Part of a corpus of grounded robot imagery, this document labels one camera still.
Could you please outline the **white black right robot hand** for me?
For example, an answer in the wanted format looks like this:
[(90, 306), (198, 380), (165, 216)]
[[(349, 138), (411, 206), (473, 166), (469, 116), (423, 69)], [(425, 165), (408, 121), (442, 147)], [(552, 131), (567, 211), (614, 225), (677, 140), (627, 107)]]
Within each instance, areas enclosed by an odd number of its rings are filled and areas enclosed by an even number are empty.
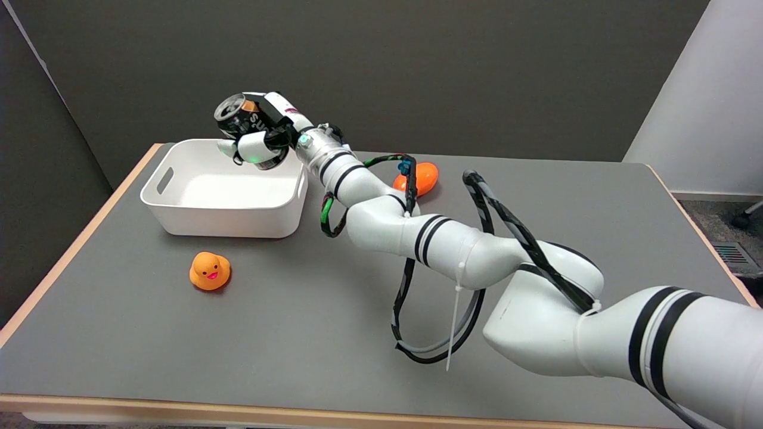
[(279, 166), (294, 149), (302, 132), (314, 124), (278, 91), (241, 92), (229, 96), (213, 112), (225, 138), (218, 150), (242, 166)]

